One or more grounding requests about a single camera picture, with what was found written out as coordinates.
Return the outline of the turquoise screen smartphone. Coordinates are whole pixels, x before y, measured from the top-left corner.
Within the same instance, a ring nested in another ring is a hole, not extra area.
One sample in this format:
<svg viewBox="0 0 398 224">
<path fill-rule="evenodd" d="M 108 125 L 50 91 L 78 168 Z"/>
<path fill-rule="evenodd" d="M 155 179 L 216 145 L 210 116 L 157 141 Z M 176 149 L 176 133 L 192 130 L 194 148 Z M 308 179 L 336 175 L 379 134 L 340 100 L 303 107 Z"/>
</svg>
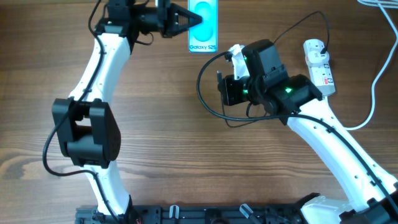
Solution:
<svg viewBox="0 0 398 224">
<path fill-rule="evenodd" d="M 191 53 L 215 53 L 218 50 L 218 0 L 188 0 L 189 11 L 202 17 L 202 22 L 188 32 Z"/>
</svg>

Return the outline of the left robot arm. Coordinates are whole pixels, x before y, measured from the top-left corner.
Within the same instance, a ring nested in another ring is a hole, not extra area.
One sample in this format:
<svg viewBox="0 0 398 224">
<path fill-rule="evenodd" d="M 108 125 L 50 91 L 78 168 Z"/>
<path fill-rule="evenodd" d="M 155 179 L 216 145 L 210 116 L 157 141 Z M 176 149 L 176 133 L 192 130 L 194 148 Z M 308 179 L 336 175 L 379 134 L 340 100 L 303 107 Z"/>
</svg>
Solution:
<svg viewBox="0 0 398 224">
<path fill-rule="evenodd" d="M 85 174 L 97 199 L 93 208 L 79 208 L 77 223 L 142 223 L 123 186 L 116 159 L 121 132 L 111 111 L 119 74 L 140 35 L 159 33 L 171 38 L 199 25 L 202 17 L 178 4 L 157 1 L 155 6 L 110 0 L 96 25 L 89 25 L 95 44 L 83 76 L 65 99 L 52 105 L 60 151 Z"/>
</svg>

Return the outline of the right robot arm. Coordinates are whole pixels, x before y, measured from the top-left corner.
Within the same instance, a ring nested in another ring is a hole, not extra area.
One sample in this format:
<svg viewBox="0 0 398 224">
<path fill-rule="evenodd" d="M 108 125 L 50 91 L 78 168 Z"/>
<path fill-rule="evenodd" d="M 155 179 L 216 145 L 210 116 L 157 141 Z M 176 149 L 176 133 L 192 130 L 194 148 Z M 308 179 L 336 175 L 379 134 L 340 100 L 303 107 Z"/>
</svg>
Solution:
<svg viewBox="0 0 398 224">
<path fill-rule="evenodd" d="M 236 44 L 225 57 L 234 72 L 220 78 L 223 103 L 262 105 L 268 118 L 279 119 L 318 154 L 346 195 L 345 201 L 306 199 L 299 211 L 307 223 L 397 222 L 397 179 L 345 130 L 311 78 L 289 76 L 267 39 Z"/>
</svg>

